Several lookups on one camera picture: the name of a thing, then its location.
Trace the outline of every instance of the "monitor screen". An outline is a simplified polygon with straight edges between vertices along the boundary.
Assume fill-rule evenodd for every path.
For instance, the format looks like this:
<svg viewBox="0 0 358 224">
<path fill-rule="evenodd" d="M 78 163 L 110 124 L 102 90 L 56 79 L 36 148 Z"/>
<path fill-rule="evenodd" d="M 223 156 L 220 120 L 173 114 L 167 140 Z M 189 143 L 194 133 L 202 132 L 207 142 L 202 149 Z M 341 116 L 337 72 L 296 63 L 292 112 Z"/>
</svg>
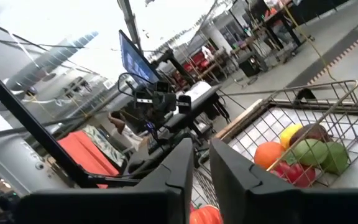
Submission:
<svg viewBox="0 0 358 224">
<path fill-rule="evenodd" d="M 122 66 L 127 72 L 135 73 L 151 83 L 157 82 L 160 77 L 155 69 L 152 68 L 151 64 L 122 30 L 119 31 L 119 41 L 121 45 Z M 133 78 L 138 84 L 146 83 L 141 78 Z"/>
</svg>

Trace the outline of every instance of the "gray floor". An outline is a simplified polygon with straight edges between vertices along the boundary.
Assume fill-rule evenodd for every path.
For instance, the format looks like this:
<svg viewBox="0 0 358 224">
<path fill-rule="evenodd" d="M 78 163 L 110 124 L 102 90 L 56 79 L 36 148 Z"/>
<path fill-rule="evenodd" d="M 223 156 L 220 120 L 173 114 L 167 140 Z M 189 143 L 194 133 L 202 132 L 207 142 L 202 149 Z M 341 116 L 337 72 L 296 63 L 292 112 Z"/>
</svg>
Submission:
<svg viewBox="0 0 358 224">
<path fill-rule="evenodd" d="M 325 52 L 327 52 L 337 42 L 343 39 L 348 33 L 350 33 L 352 30 L 358 29 L 358 1 L 347 8 L 341 9 L 335 14 L 325 17 L 324 19 L 315 21 L 313 24 L 308 24 L 308 26 L 305 26 L 304 29 L 307 33 L 315 36 L 316 41 L 314 42 L 314 44 L 321 53 L 321 55 L 324 55 Z M 246 95 L 242 96 L 232 96 L 232 98 L 236 100 L 241 106 L 224 96 L 224 99 L 226 100 L 227 110 L 230 113 L 231 118 L 234 119 L 235 117 L 237 117 L 244 111 L 244 108 L 250 106 L 256 100 L 269 96 L 269 94 L 267 93 L 262 94 L 258 93 L 258 91 L 281 90 L 285 88 L 292 80 L 294 80 L 302 71 L 307 69 L 317 59 L 318 55 L 314 51 L 314 49 L 310 45 L 305 44 L 304 46 L 302 46 L 299 54 L 295 58 L 293 58 L 291 61 L 284 65 L 280 65 L 279 67 L 276 67 L 271 71 L 262 74 L 259 79 L 251 86 L 242 88 L 240 85 L 234 83 L 233 79 L 227 80 L 225 83 L 223 83 L 223 92 L 228 94 L 247 93 Z M 339 63 L 335 64 L 335 66 L 333 66 L 330 71 L 331 75 L 339 81 L 358 79 L 358 46 L 350 54 L 344 57 Z M 244 74 L 242 72 L 237 72 L 233 74 L 232 77 L 238 78 L 243 75 Z M 333 82 L 333 80 L 325 74 L 314 84 L 327 82 Z M 348 87 L 350 88 L 353 83 L 354 82 L 349 82 Z M 355 93 L 358 98 L 358 89 L 355 90 Z M 340 97 L 344 95 L 345 92 L 342 90 L 341 86 L 336 85 L 335 90 L 321 90 L 317 91 L 315 94 L 319 99 L 335 100 L 338 98 L 336 94 L 338 94 Z M 281 94 L 277 96 L 277 98 L 286 98 L 286 95 Z M 279 113 L 282 112 L 284 112 L 284 117 L 286 118 L 296 117 L 295 115 L 291 115 L 291 113 L 294 113 L 293 110 L 279 111 Z M 314 118 L 319 118 L 321 116 L 321 113 L 318 115 L 316 115 L 316 113 L 312 111 L 308 111 L 308 113 L 313 114 Z M 221 128 L 225 127 L 225 125 L 226 124 L 224 121 L 219 120 L 216 121 L 215 127 L 217 130 L 220 130 Z M 257 128 L 257 126 L 259 126 L 260 128 L 260 125 L 260 123 L 256 122 L 254 125 L 246 129 L 244 133 L 240 134 L 237 137 L 237 139 L 233 140 L 231 146 L 235 150 L 242 153 L 243 156 L 249 157 L 251 159 L 252 157 L 250 156 L 253 156 L 256 147 L 252 147 L 252 144 L 249 144 L 248 146 L 245 146 L 244 144 L 249 143 L 250 140 L 251 142 L 256 142 L 257 144 L 257 141 L 265 141 L 266 136 L 270 136 L 269 134 L 264 134 L 263 139 L 260 138 L 260 136 L 259 140 L 257 140 L 258 138 L 253 139 L 252 132 L 255 131 L 254 129 Z M 350 116 L 348 122 L 343 125 L 347 127 L 355 126 L 354 129 L 358 129 L 358 116 Z M 282 131 L 273 130 L 272 127 L 266 129 L 271 130 L 272 133 L 270 134 L 272 139 L 276 139 L 279 132 Z M 358 147 L 357 136 L 358 133 L 353 134 L 353 136 L 349 136 L 349 133 L 347 133 L 341 137 L 341 133 L 337 133 L 338 139 L 342 139 L 344 144 L 346 144 L 346 142 L 357 143 L 357 146 L 355 146 L 355 144 L 350 145 L 350 143 L 349 145 L 347 145 L 348 150 L 351 152 L 354 151 L 354 147 Z M 358 158 L 358 153 L 356 153 L 356 156 L 352 155 L 351 157 L 351 161 L 354 163 L 350 166 L 348 170 L 346 170 L 346 172 L 342 176 L 340 176 L 340 178 L 336 179 L 335 182 L 333 181 L 334 179 L 332 177 L 327 176 L 320 177 L 319 182 L 324 182 L 323 184 L 329 184 L 332 187 L 358 187 L 358 160 L 354 161 L 356 157 Z"/>
</svg>

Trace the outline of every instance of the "wire basket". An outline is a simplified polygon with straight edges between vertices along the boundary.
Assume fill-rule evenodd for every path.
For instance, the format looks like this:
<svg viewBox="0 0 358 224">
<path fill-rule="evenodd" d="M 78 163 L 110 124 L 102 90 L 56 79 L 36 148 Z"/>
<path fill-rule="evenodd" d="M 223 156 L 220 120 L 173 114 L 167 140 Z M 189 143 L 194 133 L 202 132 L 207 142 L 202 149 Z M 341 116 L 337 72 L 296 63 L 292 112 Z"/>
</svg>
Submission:
<svg viewBox="0 0 358 224">
<path fill-rule="evenodd" d="M 250 121 L 229 145 L 297 187 L 337 187 L 358 158 L 357 87 L 357 80 L 348 80 L 275 91 L 244 118 Z M 201 167 L 196 172 L 210 180 L 209 163 Z M 215 203 L 212 183 L 201 188 Z"/>
</svg>

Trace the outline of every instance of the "black plastic frame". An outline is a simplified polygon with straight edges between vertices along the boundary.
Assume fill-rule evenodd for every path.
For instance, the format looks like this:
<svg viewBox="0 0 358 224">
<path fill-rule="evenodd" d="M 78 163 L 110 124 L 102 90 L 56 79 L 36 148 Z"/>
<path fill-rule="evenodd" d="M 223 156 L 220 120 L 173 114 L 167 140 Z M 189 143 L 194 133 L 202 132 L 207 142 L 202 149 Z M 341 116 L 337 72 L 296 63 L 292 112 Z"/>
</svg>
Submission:
<svg viewBox="0 0 358 224">
<path fill-rule="evenodd" d="M 31 135 L 56 159 L 67 175 L 82 188 L 95 188 L 96 184 L 88 180 L 88 176 L 73 159 L 56 142 L 55 138 L 29 113 L 24 105 L 6 88 L 0 80 L 0 101 L 20 121 Z"/>
</svg>

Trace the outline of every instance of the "orange object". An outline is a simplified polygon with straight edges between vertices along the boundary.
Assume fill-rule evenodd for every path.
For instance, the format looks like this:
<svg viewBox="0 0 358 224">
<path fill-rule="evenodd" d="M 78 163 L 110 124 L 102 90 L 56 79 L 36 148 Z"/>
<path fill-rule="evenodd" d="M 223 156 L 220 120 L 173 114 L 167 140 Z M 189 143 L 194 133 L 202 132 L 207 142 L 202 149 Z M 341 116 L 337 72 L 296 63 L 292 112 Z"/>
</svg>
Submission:
<svg viewBox="0 0 358 224">
<path fill-rule="evenodd" d="M 93 144 L 92 140 L 83 132 L 76 131 L 58 141 L 68 155 L 84 170 L 92 174 L 116 176 L 118 170 L 106 159 L 103 153 Z"/>
<path fill-rule="evenodd" d="M 258 146 L 254 156 L 255 164 L 268 169 L 277 159 L 280 158 L 285 148 L 277 142 L 265 142 Z"/>
<path fill-rule="evenodd" d="M 190 224 L 223 224 L 219 209 L 207 205 L 190 213 Z"/>
</svg>

